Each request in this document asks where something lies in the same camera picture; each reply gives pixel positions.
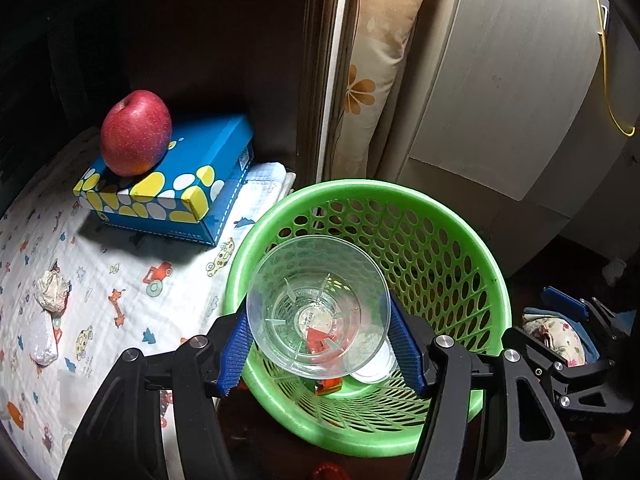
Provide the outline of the clear plastic cup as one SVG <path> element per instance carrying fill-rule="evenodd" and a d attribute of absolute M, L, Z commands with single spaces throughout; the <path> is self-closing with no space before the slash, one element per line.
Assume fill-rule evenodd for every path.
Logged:
<path fill-rule="evenodd" d="M 329 235 L 304 235 L 272 248 L 259 261 L 245 296 L 257 348 L 299 377 L 332 378 L 342 371 L 311 363 L 309 327 L 356 332 L 342 354 L 352 374 L 375 356 L 390 327 L 390 290 L 374 260 L 356 245 Z"/>

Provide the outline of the green plastic trash basket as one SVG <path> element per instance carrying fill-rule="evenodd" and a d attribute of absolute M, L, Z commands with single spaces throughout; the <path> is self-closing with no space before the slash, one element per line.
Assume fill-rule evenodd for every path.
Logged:
<path fill-rule="evenodd" d="M 279 244 L 332 235 L 363 249 L 411 313 L 470 351 L 496 356 L 511 325 L 506 283 L 475 231 L 452 210 L 398 184 L 346 179 L 302 188 L 272 206 L 232 258 L 224 313 L 237 307 L 259 261 Z M 303 378 L 250 350 L 244 382 L 260 405 L 297 437 L 356 457 L 390 457 L 416 449 L 428 411 L 401 374 L 377 385 L 346 380 L 317 396 Z"/>

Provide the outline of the patterned paper ball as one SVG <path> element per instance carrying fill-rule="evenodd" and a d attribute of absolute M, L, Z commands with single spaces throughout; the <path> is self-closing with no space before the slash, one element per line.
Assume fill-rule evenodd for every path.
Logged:
<path fill-rule="evenodd" d="M 70 281 L 67 281 L 58 271 L 46 271 L 36 281 L 36 301 L 40 307 L 50 313 L 62 313 L 66 309 L 68 296 L 70 296 Z"/>

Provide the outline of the white round plastic lid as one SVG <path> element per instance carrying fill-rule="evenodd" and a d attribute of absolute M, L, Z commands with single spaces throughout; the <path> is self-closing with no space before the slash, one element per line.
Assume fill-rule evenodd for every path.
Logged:
<path fill-rule="evenodd" d="M 365 366 L 360 367 L 359 370 L 356 370 L 356 372 L 353 372 L 350 376 L 357 382 L 362 382 L 363 384 L 379 384 L 391 378 L 396 368 L 397 360 L 392 344 L 388 339 L 385 339 L 381 348 L 375 353 L 375 356 L 370 359 Z"/>

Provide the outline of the orange snack wrapper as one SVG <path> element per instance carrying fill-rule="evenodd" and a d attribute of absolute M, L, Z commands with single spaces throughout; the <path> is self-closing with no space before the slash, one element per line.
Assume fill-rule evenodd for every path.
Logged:
<path fill-rule="evenodd" d="M 309 327 L 306 333 L 306 345 L 311 354 L 311 363 L 329 368 L 338 368 L 342 374 L 332 378 L 314 378 L 306 387 L 316 396 L 328 396 L 343 388 L 343 382 L 350 375 L 342 362 L 342 354 L 354 343 L 356 332 L 348 332 L 342 342 L 337 342 L 337 334 L 322 332 L 318 328 Z"/>

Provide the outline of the floral cloth on floor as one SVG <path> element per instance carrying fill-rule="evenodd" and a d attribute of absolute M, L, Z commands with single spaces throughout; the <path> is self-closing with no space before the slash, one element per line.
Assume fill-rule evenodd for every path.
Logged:
<path fill-rule="evenodd" d="M 564 359 L 568 367 L 600 360 L 600 352 L 582 324 L 564 314 L 527 307 L 522 314 L 522 329 Z"/>

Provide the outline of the blue yellow tissue box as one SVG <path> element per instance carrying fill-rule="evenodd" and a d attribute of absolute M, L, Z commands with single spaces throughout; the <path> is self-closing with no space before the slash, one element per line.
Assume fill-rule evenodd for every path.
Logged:
<path fill-rule="evenodd" d="M 146 174 L 116 176 L 99 157 L 74 195 L 109 226 L 216 246 L 246 181 L 253 136 L 244 116 L 181 125 Z"/>

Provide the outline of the white cartoon print blanket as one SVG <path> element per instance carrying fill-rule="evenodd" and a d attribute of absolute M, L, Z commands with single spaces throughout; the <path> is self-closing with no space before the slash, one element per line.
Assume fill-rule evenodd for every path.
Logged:
<path fill-rule="evenodd" d="M 1 220 L 1 422 L 43 479 L 58 475 L 82 413 L 119 355 L 171 351 L 221 314 L 231 263 L 253 224 L 292 188 L 277 162 L 250 168 L 216 247 L 103 224 L 73 193 L 98 154 L 86 131 L 40 168 Z M 35 290 L 57 268 L 70 296 L 58 356 L 32 359 Z"/>

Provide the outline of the red apple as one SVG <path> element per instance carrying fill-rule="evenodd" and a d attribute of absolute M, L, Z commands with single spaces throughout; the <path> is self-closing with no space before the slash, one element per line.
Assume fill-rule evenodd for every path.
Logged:
<path fill-rule="evenodd" d="M 136 90 L 106 115 L 100 132 L 101 156 L 119 177 L 137 177 L 164 157 L 171 133 L 164 101 L 151 91 Z"/>

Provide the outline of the grey white cabinet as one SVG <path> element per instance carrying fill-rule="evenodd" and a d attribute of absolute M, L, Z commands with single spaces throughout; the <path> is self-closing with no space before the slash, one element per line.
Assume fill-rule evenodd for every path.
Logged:
<path fill-rule="evenodd" d="M 610 172 L 638 90 L 610 0 L 423 0 L 370 169 L 460 214 L 509 275 Z"/>

